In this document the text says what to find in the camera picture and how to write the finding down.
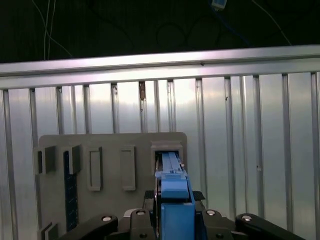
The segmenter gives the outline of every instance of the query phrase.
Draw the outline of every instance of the blue clip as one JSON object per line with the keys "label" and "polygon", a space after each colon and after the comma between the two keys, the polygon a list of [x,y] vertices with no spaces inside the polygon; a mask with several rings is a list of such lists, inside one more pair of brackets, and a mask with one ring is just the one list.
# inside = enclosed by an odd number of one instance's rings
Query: blue clip
{"label": "blue clip", "polygon": [[188,199],[188,183],[180,166],[180,159],[174,152],[162,153],[163,171],[155,176],[161,179],[161,197],[164,199]]}

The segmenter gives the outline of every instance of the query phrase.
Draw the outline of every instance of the dark ceiling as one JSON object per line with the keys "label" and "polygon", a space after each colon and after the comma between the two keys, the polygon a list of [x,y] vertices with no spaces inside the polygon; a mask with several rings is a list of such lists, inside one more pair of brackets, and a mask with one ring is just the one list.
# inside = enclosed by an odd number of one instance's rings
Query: dark ceiling
{"label": "dark ceiling", "polygon": [[[46,18],[49,1],[34,2]],[[292,45],[320,44],[320,0],[256,2]],[[288,45],[252,0],[228,0],[219,17],[207,0],[50,0],[48,29],[54,4],[52,37],[73,58]],[[0,63],[44,59],[45,28],[32,0],[2,0],[0,20]],[[49,58],[70,56],[51,41]]]}

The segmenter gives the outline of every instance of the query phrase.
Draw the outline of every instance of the blue cable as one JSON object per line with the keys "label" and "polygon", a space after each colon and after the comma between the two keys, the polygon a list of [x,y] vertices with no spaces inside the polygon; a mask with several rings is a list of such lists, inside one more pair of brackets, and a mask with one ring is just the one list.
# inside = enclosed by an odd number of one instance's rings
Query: blue cable
{"label": "blue cable", "polygon": [[240,33],[238,33],[236,30],[234,30],[226,21],[225,19],[214,9],[214,7],[211,5],[210,1],[208,2],[211,10],[213,11],[213,13],[215,14],[215,16],[222,22],[222,24],[234,35],[238,36],[239,38],[241,38],[245,44],[247,44],[248,47],[251,47],[251,44],[249,43],[249,41],[242,36]]}

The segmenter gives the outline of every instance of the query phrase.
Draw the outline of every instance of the cable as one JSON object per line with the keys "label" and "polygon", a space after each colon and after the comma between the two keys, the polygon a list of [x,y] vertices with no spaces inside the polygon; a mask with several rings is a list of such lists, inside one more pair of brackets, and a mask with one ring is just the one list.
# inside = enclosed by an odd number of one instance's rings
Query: cable
{"label": "cable", "polygon": [[54,40],[54,39],[51,37],[51,35],[49,34],[48,29],[47,29],[47,27],[46,27],[46,22],[45,22],[44,16],[42,15],[42,13],[41,13],[39,7],[37,6],[37,4],[35,3],[35,1],[34,1],[34,0],[31,0],[31,1],[32,1],[33,5],[35,6],[35,8],[38,10],[39,14],[40,14],[40,17],[41,17],[41,20],[42,20],[42,23],[43,23],[45,32],[46,32],[46,34],[48,35],[48,37],[52,40],[52,42],[54,42],[54,43],[57,44],[59,47],[61,47],[66,53],[69,54],[70,57],[73,58],[72,54],[71,54],[64,46],[62,46],[60,43],[58,43],[56,40]]}
{"label": "cable", "polygon": [[168,26],[173,26],[175,27],[183,36],[183,42],[178,44],[177,46],[173,47],[173,48],[178,48],[178,47],[182,47],[185,46],[187,44],[187,36],[185,34],[185,31],[183,30],[183,28],[181,26],[179,26],[178,24],[174,23],[174,22],[165,22],[163,24],[161,24],[156,32],[155,32],[155,40],[156,40],[156,44],[161,47],[164,48],[163,46],[161,46],[160,42],[159,42],[159,35],[160,35],[160,31],[161,29],[163,29],[164,27],[168,27]]}
{"label": "cable", "polygon": [[308,12],[310,9],[312,9],[315,5],[316,5],[317,0],[312,0],[312,2],[310,3],[310,5],[308,4],[308,8],[307,9],[302,9],[302,10],[296,10],[296,9],[290,9],[287,10],[287,6],[292,5],[292,0],[286,0],[285,1],[285,6],[286,6],[286,10],[284,9],[277,9],[276,7],[272,6],[272,4],[270,4],[269,0],[263,0],[263,3],[274,13],[276,14],[304,14],[306,12]]}
{"label": "cable", "polygon": [[[46,10],[46,19],[45,19],[45,27],[48,28],[48,18],[49,18],[49,9],[50,9],[50,0],[48,0],[48,7]],[[47,33],[44,31],[43,36],[43,60],[46,60],[46,37]]]}
{"label": "cable", "polygon": [[[52,36],[52,29],[54,26],[54,17],[55,17],[55,12],[56,12],[56,0],[54,0],[53,3],[53,13],[52,13],[52,17],[51,17],[51,28],[50,28],[50,36]],[[51,47],[51,39],[49,38],[49,44],[48,44],[48,60],[50,58],[50,47]]]}
{"label": "cable", "polygon": [[238,36],[239,38],[242,39],[242,41],[245,42],[245,44],[248,46],[248,47],[251,47],[251,44],[249,43],[249,41],[244,37],[242,36],[240,33],[238,33],[236,30],[234,30],[226,21],[225,19],[214,9],[214,7],[209,3],[209,6],[211,8],[211,10],[213,11],[214,15],[222,22],[222,24],[231,32],[233,33],[234,35]]}
{"label": "cable", "polygon": [[283,37],[285,38],[285,40],[288,42],[289,45],[292,46],[290,40],[287,38],[287,36],[285,35],[284,31],[281,29],[281,27],[279,26],[279,24],[277,23],[277,21],[271,16],[271,14],[265,10],[262,6],[260,6],[255,0],[251,0],[255,5],[257,5],[262,11],[264,11],[270,18],[271,20],[275,23],[275,25],[279,28],[279,30],[281,31],[281,34],[283,35]]}
{"label": "cable", "polygon": [[[191,35],[192,31],[194,30],[196,24],[197,24],[198,22],[200,22],[200,20],[202,20],[202,19],[204,19],[204,18],[208,18],[208,17],[211,18],[212,20],[214,20],[215,22],[217,22],[217,19],[214,18],[211,14],[207,14],[207,15],[203,15],[203,16],[198,17],[198,18],[192,23],[189,32],[186,34],[187,44],[188,44],[190,35]],[[216,37],[216,39],[215,39],[215,41],[214,41],[214,44],[213,44],[214,46],[217,46],[217,44],[218,44],[218,42],[220,41],[220,38],[221,38],[221,24],[218,23],[218,27],[219,27],[219,29],[218,29],[218,34],[217,34],[217,37]]]}
{"label": "cable", "polygon": [[130,44],[131,44],[131,50],[133,50],[135,48],[134,42],[132,41],[132,39],[130,38],[130,36],[128,35],[128,33],[117,23],[112,22],[110,19],[102,17],[98,12],[96,12],[93,8],[93,2],[89,3],[89,0],[85,1],[86,6],[88,7],[88,9],[101,21],[112,25],[113,27],[115,27],[116,29],[118,29],[120,32],[122,32],[125,37],[129,40]]}
{"label": "cable", "polygon": [[[311,5],[310,8],[308,9],[307,12],[305,12],[305,14],[299,14],[296,18],[294,18],[293,20],[291,20],[288,24],[286,24],[285,26],[283,26],[281,29],[282,31],[288,29],[289,27],[291,27],[292,25],[294,25],[296,22],[303,20],[304,18],[308,17],[314,10],[316,10],[318,7],[317,4]],[[278,34],[281,34],[281,30],[277,30],[263,38],[260,39],[259,43],[261,43],[262,41],[265,41],[267,39],[270,39]]]}
{"label": "cable", "polygon": [[[202,15],[202,16],[198,17],[198,18],[192,23],[192,25],[191,25],[191,27],[190,27],[190,29],[189,29],[189,31],[188,31],[187,33],[185,33],[185,31],[183,30],[183,28],[182,28],[181,26],[179,26],[177,23],[174,23],[174,22],[165,22],[165,23],[161,24],[161,25],[157,28],[156,33],[155,33],[155,38],[156,38],[156,43],[157,43],[157,45],[158,45],[159,47],[163,48],[163,46],[161,46],[160,41],[159,41],[160,32],[161,32],[161,30],[162,30],[164,27],[172,26],[172,27],[175,27],[175,28],[182,34],[182,36],[183,36],[183,42],[180,43],[180,44],[178,44],[178,45],[175,46],[175,47],[178,48],[178,47],[183,47],[183,46],[185,46],[185,47],[190,47],[192,50],[195,50],[195,47],[189,45],[189,43],[188,43],[188,42],[189,42],[189,38],[190,38],[191,33],[192,33],[192,31],[194,30],[196,24],[197,24],[200,20],[202,20],[202,19],[204,19],[204,18],[208,18],[208,17],[210,17],[210,18],[211,18],[212,20],[214,20],[215,22],[217,21],[217,19],[214,18],[211,14]],[[215,39],[215,41],[214,41],[214,43],[213,43],[214,46],[216,46],[216,45],[218,44],[218,42],[219,42],[219,40],[220,40],[220,36],[221,36],[221,25],[218,24],[218,33],[217,33],[217,38]]]}

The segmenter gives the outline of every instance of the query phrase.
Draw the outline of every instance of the blue rectangular piece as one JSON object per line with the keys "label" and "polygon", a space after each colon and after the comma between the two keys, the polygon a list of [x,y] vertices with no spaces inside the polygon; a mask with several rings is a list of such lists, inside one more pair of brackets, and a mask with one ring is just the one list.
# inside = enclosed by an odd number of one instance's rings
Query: blue rectangular piece
{"label": "blue rectangular piece", "polygon": [[163,199],[188,199],[186,174],[180,167],[180,159],[174,152],[162,153],[162,172],[156,172],[161,178],[161,197]]}
{"label": "blue rectangular piece", "polygon": [[161,239],[195,239],[195,206],[192,203],[161,204]]}
{"label": "blue rectangular piece", "polygon": [[162,173],[161,197],[163,199],[188,199],[187,179],[182,174]]}

